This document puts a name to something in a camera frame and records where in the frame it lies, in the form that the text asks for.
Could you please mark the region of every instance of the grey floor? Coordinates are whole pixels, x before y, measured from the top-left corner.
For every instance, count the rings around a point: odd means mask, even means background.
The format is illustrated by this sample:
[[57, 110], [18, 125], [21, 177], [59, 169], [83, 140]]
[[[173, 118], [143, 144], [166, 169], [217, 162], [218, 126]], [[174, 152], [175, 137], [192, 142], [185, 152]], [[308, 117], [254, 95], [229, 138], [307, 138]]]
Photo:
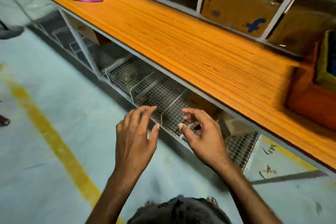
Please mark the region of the grey floor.
[[[85, 222], [114, 168], [115, 125], [132, 106], [29, 30], [0, 40], [0, 64], [0, 114], [11, 119], [0, 128], [1, 223]], [[51, 138], [45, 127], [59, 137]], [[335, 223], [335, 177], [269, 139], [246, 176], [284, 223]], [[161, 131], [121, 218], [127, 221], [148, 200], [178, 194], [213, 196], [233, 223], [242, 222], [219, 178]]]

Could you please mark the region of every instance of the orange box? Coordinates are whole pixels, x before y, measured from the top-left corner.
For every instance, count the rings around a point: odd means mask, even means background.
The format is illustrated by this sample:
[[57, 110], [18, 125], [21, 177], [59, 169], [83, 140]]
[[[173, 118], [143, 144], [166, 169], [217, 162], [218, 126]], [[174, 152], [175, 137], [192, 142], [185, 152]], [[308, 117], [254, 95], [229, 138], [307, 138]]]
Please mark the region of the orange box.
[[295, 68], [287, 107], [336, 131], [336, 92], [314, 84], [318, 50], [315, 44], [313, 63], [308, 68]]

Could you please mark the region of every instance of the orange wooden shelf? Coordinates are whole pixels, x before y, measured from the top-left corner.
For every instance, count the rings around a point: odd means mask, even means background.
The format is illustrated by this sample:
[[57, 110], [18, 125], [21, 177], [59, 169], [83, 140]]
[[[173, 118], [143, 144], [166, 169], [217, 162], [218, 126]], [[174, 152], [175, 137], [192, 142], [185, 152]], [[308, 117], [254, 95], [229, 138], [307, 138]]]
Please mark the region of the orange wooden shelf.
[[298, 63], [152, 0], [53, 0], [336, 170], [336, 133], [284, 108]]

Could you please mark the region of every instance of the person's right hand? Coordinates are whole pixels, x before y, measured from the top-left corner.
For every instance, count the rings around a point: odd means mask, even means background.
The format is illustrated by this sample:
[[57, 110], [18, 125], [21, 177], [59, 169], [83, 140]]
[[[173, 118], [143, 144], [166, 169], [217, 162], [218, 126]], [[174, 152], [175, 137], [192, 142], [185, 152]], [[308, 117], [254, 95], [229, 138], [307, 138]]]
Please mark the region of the person's right hand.
[[223, 165], [232, 164], [219, 124], [203, 110], [184, 108], [182, 112], [184, 113], [183, 119], [187, 123], [197, 121], [201, 125], [199, 136], [195, 135], [186, 124], [178, 125], [196, 156], [216, 172]]

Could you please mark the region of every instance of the hand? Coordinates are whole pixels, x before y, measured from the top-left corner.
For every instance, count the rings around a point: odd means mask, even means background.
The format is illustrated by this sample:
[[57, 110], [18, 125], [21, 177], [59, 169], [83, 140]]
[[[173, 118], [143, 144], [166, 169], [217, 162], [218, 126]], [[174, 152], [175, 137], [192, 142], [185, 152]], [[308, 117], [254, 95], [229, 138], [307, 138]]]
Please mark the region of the hand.
[[156, 150], [159, 124], [154, 125], [147, 139], [149, 120], [155, 109], [156, 106], [141, 106], [117, 124], [115, 171], [129, 175], [130, 179], [140, 177]]
[[184, 108], [182, 112], [183, 119], [187, 123], [197, 121], [201, 125], [199, 136], [195, 135], [186, 124], [178, 125], [196, 156], [215, 172], [218, 172], [223, 164], [232, 164], [219, 124], [203, 110]]

